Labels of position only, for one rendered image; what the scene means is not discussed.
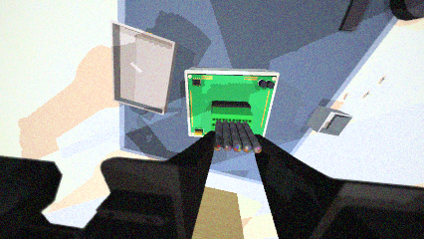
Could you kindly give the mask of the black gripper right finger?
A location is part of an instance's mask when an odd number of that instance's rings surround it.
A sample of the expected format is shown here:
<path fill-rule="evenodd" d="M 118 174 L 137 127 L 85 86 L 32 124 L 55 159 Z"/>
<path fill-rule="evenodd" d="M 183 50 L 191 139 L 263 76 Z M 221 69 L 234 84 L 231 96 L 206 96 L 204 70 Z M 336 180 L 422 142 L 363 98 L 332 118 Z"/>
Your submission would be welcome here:
<path fill-rule="evenodd" d="M 320 239 L 347 205 L 424 214 L 424 187 L 333 178 L 260 134 L 255 153 L 279 239 Z"/>

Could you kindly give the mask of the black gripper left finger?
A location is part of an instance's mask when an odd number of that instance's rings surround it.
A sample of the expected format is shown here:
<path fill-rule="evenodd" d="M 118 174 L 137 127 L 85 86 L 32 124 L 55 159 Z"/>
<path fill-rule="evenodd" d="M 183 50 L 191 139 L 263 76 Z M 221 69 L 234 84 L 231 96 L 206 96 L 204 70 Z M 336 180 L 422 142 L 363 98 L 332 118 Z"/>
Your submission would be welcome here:
<path fill-rule="evenodd" d="M 168 195 L 172 198 L 178 239 L 192 239 L 212 157 L 215 130 L 167 160 L 115 156 L 100 170 L 109 192 L 114 189 Z"/>

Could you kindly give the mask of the green circuit board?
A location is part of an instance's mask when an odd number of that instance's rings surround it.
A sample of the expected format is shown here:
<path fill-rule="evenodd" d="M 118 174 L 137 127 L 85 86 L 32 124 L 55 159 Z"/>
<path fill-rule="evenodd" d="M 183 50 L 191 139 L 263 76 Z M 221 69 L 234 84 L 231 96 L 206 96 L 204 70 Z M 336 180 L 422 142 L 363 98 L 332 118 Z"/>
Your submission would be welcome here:
<path fill-rule="evenodd" d="M 192 80 L 201 80 L 201 86 L 193 86 Z M 273 89 L 262 88 L 260 80 L 275 82 L 276 77 L 188 75 L 191 135 L 195 129 L 203 129 L 205 135 L 211 129 L 212 101 L 248 102 L 253 114 L 251 130 L 263 135 Z"/>

